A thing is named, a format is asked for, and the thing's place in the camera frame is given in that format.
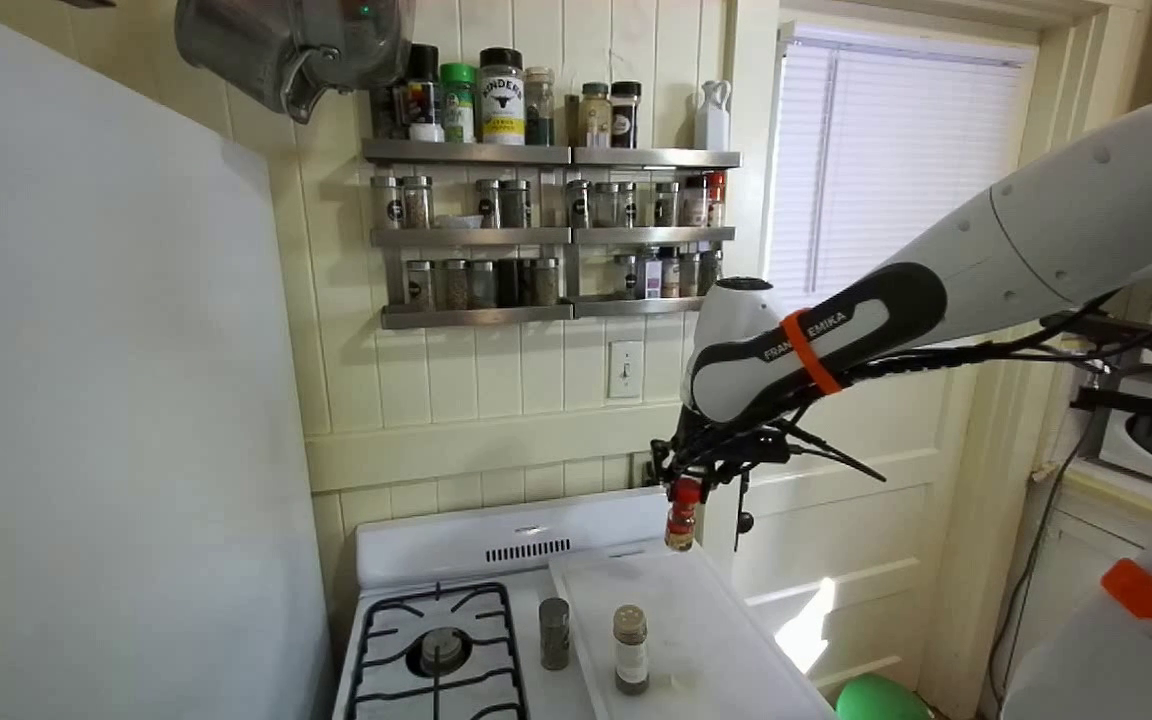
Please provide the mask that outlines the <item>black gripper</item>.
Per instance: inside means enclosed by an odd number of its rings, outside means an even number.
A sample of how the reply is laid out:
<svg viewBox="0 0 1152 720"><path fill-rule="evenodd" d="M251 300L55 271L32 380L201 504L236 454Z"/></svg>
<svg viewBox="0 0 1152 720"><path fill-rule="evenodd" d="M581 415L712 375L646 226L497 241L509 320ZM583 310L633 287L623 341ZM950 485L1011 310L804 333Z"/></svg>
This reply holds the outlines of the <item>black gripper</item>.
<svg viewBox="0 0 1152 720"><path fill-rule="evenodd" d="M697 408L684 408L678 433L651 445L651 481L673 487L678 481L697 481L701 493L748 478L756 465L788 461L788 415L773 411L754 423L715 423Z"/></svg>

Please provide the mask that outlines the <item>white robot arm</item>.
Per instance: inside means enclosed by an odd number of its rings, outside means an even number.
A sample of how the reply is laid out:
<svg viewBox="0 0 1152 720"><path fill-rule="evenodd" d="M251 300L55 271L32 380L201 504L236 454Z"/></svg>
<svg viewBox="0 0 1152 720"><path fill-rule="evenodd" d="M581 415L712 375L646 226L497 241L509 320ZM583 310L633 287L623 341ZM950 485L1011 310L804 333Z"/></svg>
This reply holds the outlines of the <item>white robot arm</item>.
<svg viewBox="0 0 1152 720"><path fill-rule="evenodd" d="M998 180L849 287L777 310L762 275L701 300L679 423L651 449L684 551L712 487L793 461L795 415L888 371L1003 359L1152 275L1152 103ZM1152 549L1028 656L1000 720L1152 720Z"/></svg>

